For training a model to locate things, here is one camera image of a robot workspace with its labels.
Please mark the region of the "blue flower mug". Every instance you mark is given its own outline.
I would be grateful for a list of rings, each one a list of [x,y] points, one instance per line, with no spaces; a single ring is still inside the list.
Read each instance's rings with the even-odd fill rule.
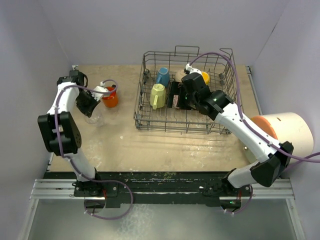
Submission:
[[[170,72],[166,67],[161,67],[157,72],[156,84],[161,84],[165,88],[169,86],[170,83]]]

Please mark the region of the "pale yellow faceted mug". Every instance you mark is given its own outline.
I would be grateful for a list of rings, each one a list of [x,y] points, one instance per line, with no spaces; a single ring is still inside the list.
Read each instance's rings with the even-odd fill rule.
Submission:
[[[154,84],[150,92],[150,105],[153,110],[165,106],[166,101],[166,88],[164,85],[157,83]]]

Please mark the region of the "clear glass cup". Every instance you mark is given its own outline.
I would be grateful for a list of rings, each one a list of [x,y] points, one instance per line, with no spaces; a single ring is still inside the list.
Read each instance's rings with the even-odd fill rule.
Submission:
[[[91,117],[84,116],[84,120],[87,124],[96,126],[96,127],[101,127],[104,125],[104,116],[103,116],[103,111],[96,107],[94,111],[92,112]]]

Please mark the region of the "orange mug black handle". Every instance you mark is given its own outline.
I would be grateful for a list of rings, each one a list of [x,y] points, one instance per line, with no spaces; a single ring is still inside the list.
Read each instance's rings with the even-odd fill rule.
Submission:
[[[117,96],[117,92],[114,91],[112,94],[110,94],[108,96],[104,96],[102,98],[102,102],[107,108],[116,107],[118,102],[119,102],[119,99],[118,99],[118,96]]]

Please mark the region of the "pink ghost pattern mug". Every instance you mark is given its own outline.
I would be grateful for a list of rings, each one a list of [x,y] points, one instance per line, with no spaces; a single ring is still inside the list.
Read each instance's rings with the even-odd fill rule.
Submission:
[[[179,108],[179,95],[174,95],[172,100],[172,107]]]

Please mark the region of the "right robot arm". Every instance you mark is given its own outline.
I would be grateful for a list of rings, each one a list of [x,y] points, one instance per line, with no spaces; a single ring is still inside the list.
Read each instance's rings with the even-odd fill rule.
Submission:
[[[258,183],[270,187],[289,165],[294,147],[279,142],[245,117],[238,105],[222,90],[211,91],[197,72],[182,78],[188,106],[226,127],[255,156],[255,162],[231,170],[222,180],[222,190],[235,195],[241,187]]]

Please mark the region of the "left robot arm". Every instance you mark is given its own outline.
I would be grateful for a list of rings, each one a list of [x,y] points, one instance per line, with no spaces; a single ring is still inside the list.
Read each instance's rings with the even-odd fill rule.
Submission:
[[[55,100],[37,123],[48,152],[62,157],[73,168],[79,182],[87,182],[85,190],[91,196],[103,191],[103,184],[96,178],[96,169],[85,157],[81,146],[82,136],[71,111],[74,106],[87,118],[91,118],[100,103],[96,93],[86,90],[88,77],[79,70],[71,70],[68,76],[57,81]]]

